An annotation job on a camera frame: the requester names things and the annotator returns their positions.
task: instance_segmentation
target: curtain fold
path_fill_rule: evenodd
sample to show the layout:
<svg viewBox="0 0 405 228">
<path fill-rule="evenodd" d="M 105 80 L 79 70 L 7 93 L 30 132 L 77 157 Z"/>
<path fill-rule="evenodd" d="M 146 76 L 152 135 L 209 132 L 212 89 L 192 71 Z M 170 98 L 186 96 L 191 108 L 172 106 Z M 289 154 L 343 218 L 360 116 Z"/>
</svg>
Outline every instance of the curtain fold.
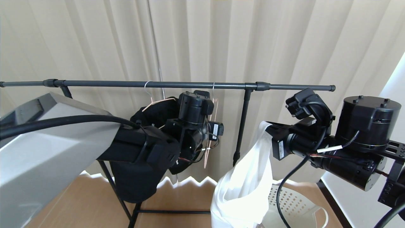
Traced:
<svg viewBox="0 0 405 228">
<path fill-rule="evenodd" d="M 335 84 L 318 92 L 339 119 L 343 98 L 378 96 L 405 51 L 402 0 L 1 1 L 0 80 L 132 80 Z M 162 89 L 147 88 L 155 100 Z M 0 115 L 58 89 L 0 89 Z M 74 99 L 130 118 L 148 105 L 142 88 L 71 88 Z M 184 89 L 166 88 L 165 96 Z M 243 91 L 219 99 L 220 146 L 178 174 L 218 180 L 232 167 Z M 296 91 L 253 92 L 241 147 L 263 121 L 292 124 L 284 108 Z M 272 158 L 275 179 L 298 162 Z M 307 164 L 292 179 L 316 182 Z"/>
</svg>

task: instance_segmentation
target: white wall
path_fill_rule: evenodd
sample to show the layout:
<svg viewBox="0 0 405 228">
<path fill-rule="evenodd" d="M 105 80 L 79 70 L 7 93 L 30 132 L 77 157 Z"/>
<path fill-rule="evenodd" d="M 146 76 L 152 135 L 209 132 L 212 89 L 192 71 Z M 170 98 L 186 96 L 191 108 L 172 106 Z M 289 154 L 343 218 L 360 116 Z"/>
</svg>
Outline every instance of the white wall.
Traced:
<svg viewBox="0 0 405 228">
<path fill-rule="evenodd" d="M 405 128 L 404 84 L 405 54 L 402 56 L 397 68 L 380 94 L 380 97 L 390 98 L 403 105 L 391 135 L 391 139 L 398 142 L 405 142 L 405 133 L 403 132 Z M 390 171 L 392 164 L 393 160 L 389 159 L 384 169 L 386 173 Z M 374 227 L 379 219 L 390 209 L 388 206 L 377 202 L 385 183 L 384 177 L 380 177 L 376 185 L 368 192 L 364 192 L 328 172 L 323 175 L 322 181 L 339 204 L 351 225 L 355 228 Z M 405 221 L 397 215 L 387 224 L 386 228 L 398 227 L 405 227 Z"/>
</svg>

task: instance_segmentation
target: garment rack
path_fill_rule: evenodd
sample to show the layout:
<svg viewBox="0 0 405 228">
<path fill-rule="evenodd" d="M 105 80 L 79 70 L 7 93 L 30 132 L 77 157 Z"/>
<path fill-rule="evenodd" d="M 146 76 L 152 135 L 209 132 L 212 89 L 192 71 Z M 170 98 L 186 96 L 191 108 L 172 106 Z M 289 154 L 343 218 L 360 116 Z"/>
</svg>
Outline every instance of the garment rack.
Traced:
<svg viewBox="0 0 405 228">
<path fill-rule="evenodd" d="M 141 81 L 85 81 L 85 80 L 58 80 L 47 79 L 44 81 L 32 82 L 0 82 L 0 87 L 13 87 L 13 86 L 46 86 L 61 88 L 64 96 L 72 98 L 68 86 L 86 86 L 86 87 L 135 87 L 135 88 L 203 88 L 203 89 L 239 89 L 245 90 L 243 98 L 243 107 L 241 121 L 239 123 L 239 133 L 236 143 L 235 153 L 233 155 L 233 166 L 240 158 L 240 149 L 243 137 L 243 130 L 245 128 L 246 115 L 250 101 L 250 95 L 253 91 L 266 91 L 266 90 L 303 90 L 311 88 L 313 90 L 331 91 L 333 92 L 336 87 L 320 86 L 320 85 L 287 85 L 287 84 L 270 84 L 267 82 L 254 82 L 254 83 L 223 83 L 223 82 L 141 82 Z M 104 161 L 98 161 L 108 182 L 110 183 L 115 195 L 117 196 L 125 214 L 129 219 L 128 228 L 134 228 L 136 219 L 139 213 L 164 213 L 164 214 L 210 214 L 210 211 L 172 211 L 172 210 L 142 210 L 142 202 L 136 203 L 132 214 L 129 212 L 128 207 L 117 193 L 114 180 L 107 169 Z"/>
</svg>

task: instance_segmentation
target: laundry basket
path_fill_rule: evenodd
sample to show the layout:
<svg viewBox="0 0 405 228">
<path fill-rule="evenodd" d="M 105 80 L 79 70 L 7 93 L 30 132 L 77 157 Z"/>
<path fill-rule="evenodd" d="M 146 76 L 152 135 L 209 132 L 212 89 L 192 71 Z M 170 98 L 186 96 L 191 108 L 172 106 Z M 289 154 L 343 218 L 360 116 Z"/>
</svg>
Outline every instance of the laundry basket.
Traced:
<svg viewBox="0 0 405 228">
<path fill-rule="evenodd" d="M 278 186 L 273 185 L 269 195 L 269 210 L 263 218 L 261 228 L 285 228 L 283 221 L 277 211 L 276 195 Z M 322 209 L 325 212 L 326 220 L 322 228 L 328 223 L 328 213 L 318 205 L 315 205 L 305 196 L 298 192 L 283 187 L 280 192 L 280 207 L 284 218 L 291 228 L 317 228 L 315 212 Z"/>
</svg>

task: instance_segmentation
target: wooden floor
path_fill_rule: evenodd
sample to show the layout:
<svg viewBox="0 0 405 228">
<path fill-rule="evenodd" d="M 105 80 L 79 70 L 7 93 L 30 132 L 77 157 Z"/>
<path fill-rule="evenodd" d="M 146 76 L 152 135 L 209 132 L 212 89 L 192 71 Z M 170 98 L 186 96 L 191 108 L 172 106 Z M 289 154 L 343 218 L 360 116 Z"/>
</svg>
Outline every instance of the wooden floor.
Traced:
<svg viewBox="0 0 405 228">
<path fill-rule="evenodd" d="M 332 209 L 314 183 L 285 185 L 305 195 L 329 214 L 328 228 L 342 227 Z M 172 185 L 165 179 L 155 195 L 142 203 L 141 209 L 209 211 L 215 182 L 207 178 L 202 183 L 189 178 Z M 134 204 L 127 204 L 130 212 Z M 325 216 L 317 213 L 318 224 Z M 127 227 L 126 217 L 108 181 L 99 176 L 81 174 L 69 187 L 49 203 L 28 225 L 28 228 L 111 228 Z M 140 213 L 136 228 L 211 227 L 210 215 L 174 215 Z"/>
</svg>

